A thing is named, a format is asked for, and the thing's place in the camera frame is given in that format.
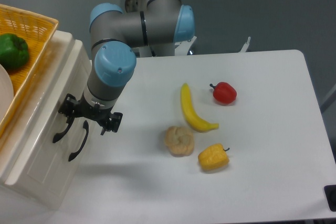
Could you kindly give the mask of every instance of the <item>gray floor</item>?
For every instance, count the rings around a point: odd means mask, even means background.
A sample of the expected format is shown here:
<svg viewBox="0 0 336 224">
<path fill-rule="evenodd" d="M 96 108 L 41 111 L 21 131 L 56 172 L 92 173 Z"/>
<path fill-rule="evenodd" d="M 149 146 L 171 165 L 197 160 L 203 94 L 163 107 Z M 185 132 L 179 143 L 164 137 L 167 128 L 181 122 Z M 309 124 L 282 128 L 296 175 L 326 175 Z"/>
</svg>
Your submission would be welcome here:
<svg viewBox="0 0 336 224">
<path fill-rule="evenodd" d="M 298 49 L 306 57 L 318 101 L 336 83 L 336 0 L 182 0 L 196 19 L 197 54 L 237 52 L 248 36 L 251 51 Z M 0 0 L 60 21 L 59 30 L 89 51 L 89 15 L 99 3 L 124 0 Z M 336 103 L 324 122 L 336 152 Z"/>
</svg>

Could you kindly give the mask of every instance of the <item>wicker basket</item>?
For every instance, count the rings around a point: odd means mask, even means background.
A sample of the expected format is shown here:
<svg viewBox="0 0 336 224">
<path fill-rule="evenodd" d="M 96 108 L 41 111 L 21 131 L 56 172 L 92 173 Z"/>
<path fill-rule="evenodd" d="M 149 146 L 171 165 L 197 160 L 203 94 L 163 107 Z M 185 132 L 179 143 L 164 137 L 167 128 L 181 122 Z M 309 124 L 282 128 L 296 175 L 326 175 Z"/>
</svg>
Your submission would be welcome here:
<svg viewBox="0 0 336 224">
<path fill-rule="evenodd" d="M 18 70 L 8 72 L 14 88 L 14 99 L 0 123 L 0 147 L 6 125 L 13 118 L 16 108 L 29 90 L 29 82 L 38 69 L 38 64 L 57 26 L 56 19 L 0 4 L 0 35 L 12 33 L 25 39 L 29 52 L 28 63 Z"/>
</svg>

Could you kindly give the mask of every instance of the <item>yellow banana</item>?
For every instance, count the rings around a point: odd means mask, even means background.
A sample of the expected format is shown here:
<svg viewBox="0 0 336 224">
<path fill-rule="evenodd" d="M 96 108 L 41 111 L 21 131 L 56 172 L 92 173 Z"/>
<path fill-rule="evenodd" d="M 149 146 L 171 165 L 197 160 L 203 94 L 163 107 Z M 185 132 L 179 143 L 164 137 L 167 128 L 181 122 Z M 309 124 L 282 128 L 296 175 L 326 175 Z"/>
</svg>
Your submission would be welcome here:
<svg viewBox="0 0 336 224">
<path fill-rule="evenodd" d="M 193 129 L 199 132 L 205 132 L 219 127 L 218 123 L 209 123 L 197 115 L 193 107 L 191 93 L 187 83 L 184 83 L 181 87 L 181 107 L 185 119 Z"/>
</svg>

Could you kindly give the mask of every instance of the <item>white cabinet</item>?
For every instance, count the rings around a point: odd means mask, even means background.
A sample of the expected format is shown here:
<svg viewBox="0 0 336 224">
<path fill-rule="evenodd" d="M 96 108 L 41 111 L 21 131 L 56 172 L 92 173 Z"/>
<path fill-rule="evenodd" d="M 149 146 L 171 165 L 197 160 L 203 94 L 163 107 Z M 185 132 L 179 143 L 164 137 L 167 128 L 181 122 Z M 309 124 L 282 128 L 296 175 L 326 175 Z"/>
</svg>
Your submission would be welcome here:
<svg viewBox="0 0 336 224">
<path fill-rule="evenodd" d="M 80 99 L 91 63 L 82 42 L 71 34 L 56 31 L 44 56 L 44 67 L 34 77 L 25 104 L 3 137 L 0 152 L 0 178 L 4 186 L 58 208 L 82 157 L 76 152 L 86 134 L 84 118 L 75 119 L 69 132 L 57 143 L 54 135 L 62 132 L 67 118 L 58 109 L 67 93 Z M 87 120 L 92 130 L 94 123 Z"/>
</svg>

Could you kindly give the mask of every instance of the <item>bell pepper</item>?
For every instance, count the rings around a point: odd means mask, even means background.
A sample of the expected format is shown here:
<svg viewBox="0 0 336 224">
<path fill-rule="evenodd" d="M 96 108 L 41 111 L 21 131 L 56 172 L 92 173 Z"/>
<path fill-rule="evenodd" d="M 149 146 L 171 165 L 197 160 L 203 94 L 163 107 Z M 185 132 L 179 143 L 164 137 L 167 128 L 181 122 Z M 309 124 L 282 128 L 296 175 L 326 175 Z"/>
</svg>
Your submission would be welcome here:
<svg viewBox="0 0 336 224">
<path fill-rule="evenodd" d="M 15 34 L 0 35 L 0 64 L 7 70 L 17 69 L 28 62 L 27 42 Z"/>
<path fill-rule="evenodd" d="M 220 82 L 216 86 L 210 84 L 214 89 L 214 98 L 223 104 L 230 104 L 237 98 L 237 91 L 227 82 Z"/>
<path fill-rule="evenodd" d="M 198 161 L 203 170 L 212 170 L 220 168 L 229 163 L 229 158 L 222 144 L 214 144 L 202 151 L 198 155 Z"/>
<path fill-rule="evenodd" d="M 187 127 L 171 126 L 166 131 L 165 145 L 175 155 L 190 155 L 194 150 L 194 135 Z"/>
</svg>

